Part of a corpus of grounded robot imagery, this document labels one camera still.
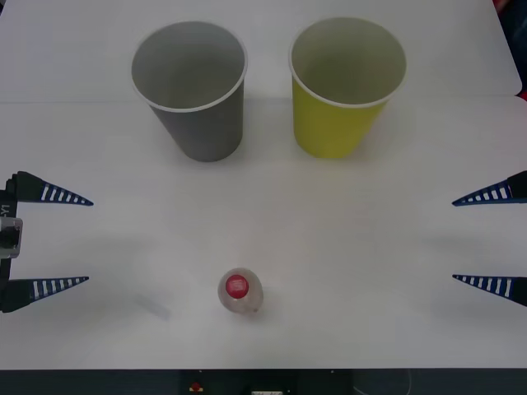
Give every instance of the yellow paper cup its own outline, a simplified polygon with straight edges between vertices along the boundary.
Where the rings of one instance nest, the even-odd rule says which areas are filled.
[[[384,27],[332,18],[301,31],[289,51],[295,138],[319,158],[342,158],[370,130],[406,75],[403,46]]]

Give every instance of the red bottle cap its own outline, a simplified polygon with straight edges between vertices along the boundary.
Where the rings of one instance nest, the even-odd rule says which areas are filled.
[[[235,274],[227,278],[225,289],[231,298],[241,299],[249,292],[249,283],[245,277]]]

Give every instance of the gray paper cup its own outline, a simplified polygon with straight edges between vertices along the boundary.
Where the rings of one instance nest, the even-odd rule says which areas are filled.
[[[241,41],[201,21],[153,32],[132,61],[136,92],[181,150],[202,162],[226,158],[240,144],[246,70]]]

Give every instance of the small bottle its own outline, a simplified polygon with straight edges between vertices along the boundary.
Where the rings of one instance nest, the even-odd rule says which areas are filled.
[[[264,302],[264,291],[257,276],[249,269],[232,269],[217,288],[221,303],[233,313],[256,313]]]

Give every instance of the bottle cap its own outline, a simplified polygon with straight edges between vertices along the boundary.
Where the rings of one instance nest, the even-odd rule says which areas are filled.
[[[235,274],[227,278],[225,289],[231,298],[241,299],[249,292],[249,283],[245,277]]]

